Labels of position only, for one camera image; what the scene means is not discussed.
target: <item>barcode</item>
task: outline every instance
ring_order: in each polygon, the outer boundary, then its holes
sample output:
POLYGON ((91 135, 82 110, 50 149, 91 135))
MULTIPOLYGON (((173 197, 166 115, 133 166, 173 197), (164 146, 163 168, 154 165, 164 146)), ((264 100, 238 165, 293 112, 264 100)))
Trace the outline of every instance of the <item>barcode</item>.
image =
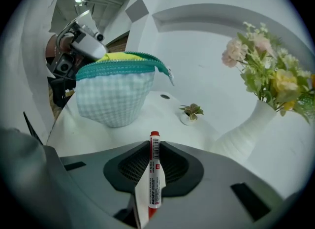
POLYGON ((159 159, 159 141, 158 139, 153 139, 153 158, 159 159))

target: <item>zipper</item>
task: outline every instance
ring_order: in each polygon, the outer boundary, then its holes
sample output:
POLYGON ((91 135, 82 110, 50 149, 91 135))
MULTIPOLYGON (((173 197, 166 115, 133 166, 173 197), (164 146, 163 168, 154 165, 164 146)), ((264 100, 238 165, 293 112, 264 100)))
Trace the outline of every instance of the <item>zipper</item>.
POLYGON ((163 62, 155 56, 142 52, 128 51, 125 53, 134 54, 144 59, 133 61, 121 59, 94 62, 81 67, 76 74, 76 80, 104 75, 154 72, 155 67, 158 68, 159 72, 171 77, 170 69, 168 69, 163 62))

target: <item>gingham pouch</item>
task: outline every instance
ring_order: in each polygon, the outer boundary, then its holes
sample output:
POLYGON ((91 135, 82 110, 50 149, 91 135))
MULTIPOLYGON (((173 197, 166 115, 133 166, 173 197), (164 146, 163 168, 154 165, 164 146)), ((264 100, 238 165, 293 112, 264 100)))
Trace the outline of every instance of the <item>gingham pouch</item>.
POLYGON ((125 52, 141 60, 111 60, 82 67, 76 74, 76 100, 79 114, 110 127, 123 127, 140 114, 154 80, 155 67, 173 76, 158 58, 138 52, 125 52))

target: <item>yellow flower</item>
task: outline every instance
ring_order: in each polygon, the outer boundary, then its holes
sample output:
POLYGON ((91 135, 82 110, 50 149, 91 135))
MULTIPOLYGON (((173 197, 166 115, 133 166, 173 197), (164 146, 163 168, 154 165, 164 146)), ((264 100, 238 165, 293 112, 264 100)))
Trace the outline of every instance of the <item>yellow flower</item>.
POLYGON ((296 91, 298 89, 296 77, 291 71, 284 69, 277 70, 274 76, 273 86, 277 92, 296 91))
POLYGON ((294 107, 295 102, 296 102, 296 100, 292 100, 292 101, 284 103, 284 105, 283 105, 284 110, 285 111, 291 110, 294 107))
POLYGON ((312 86, 313 88, 315 88, 315 74, 311 75, 311 79, 312 79, 312 86))

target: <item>white pot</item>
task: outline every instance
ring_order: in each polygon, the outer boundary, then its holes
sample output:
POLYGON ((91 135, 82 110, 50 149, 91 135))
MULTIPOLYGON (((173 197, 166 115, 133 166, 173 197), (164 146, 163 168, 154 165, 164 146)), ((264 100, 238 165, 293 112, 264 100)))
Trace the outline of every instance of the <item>white pot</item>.
POLYGON ((258 100, 251 116, 238 127, 222 135, 210 152, 230 157, 243 164, 251 155, 257 138, 275 115, 276 112, 271 106, 258 100))
POLYGON ((185 112, 182 112, 182 114, 180 116, 180 120, 181 120, 181 122, 183 122, 183 124, 185 124, 187 126, 191 126, 196 122, 196 120, 192 121, 185 112))

